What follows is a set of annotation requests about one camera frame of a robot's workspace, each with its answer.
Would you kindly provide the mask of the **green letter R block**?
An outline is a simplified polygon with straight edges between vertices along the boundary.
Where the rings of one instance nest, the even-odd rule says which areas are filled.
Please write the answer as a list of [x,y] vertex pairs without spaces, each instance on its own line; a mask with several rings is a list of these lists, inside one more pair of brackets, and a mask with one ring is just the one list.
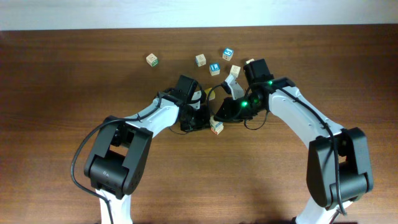
[[223,127],[223,123],[221,121],[216,121],[214,116],[210,117],[210,126],[212,129],[217,130]]

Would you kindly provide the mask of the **red letter A block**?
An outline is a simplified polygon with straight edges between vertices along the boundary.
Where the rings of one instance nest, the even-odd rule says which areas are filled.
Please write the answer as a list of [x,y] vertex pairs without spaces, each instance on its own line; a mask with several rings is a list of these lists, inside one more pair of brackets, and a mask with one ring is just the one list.
[[216,134],[219,135],[220,132],[222,132],[222,130],[224,129],[224,126],[218,126],[217,128],[211,127],[211,130]]

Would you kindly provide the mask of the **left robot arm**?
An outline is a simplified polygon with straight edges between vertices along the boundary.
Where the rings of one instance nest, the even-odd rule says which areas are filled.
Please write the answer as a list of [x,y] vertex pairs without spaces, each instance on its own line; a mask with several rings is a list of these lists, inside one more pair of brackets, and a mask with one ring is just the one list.
[[131,195],[143,176],[152,139],[175,123],[182,134],[209,128],[205,98],[200,84],[182,75],[142,111],[126,118],[108,116],[84,138],[96,138],[83,173],[90,179],[89,193],[99,198],[102,223],[132,223]]

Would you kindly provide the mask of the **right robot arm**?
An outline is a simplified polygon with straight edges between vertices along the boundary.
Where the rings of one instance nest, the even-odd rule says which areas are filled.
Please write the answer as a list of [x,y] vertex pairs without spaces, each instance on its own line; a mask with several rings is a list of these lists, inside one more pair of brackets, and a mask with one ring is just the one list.
[[221,83],[229,97],[215,120],[245,123],[261,111],[280,118],[308,149],[310,198],[291,222],[333,223],[339,215],[346,215],[346,208],[374,188],[365,133],[330,120],[305,99],[291,79],[274,78],[265,60],[250,60],[243,71],[247,90],[233,74]]

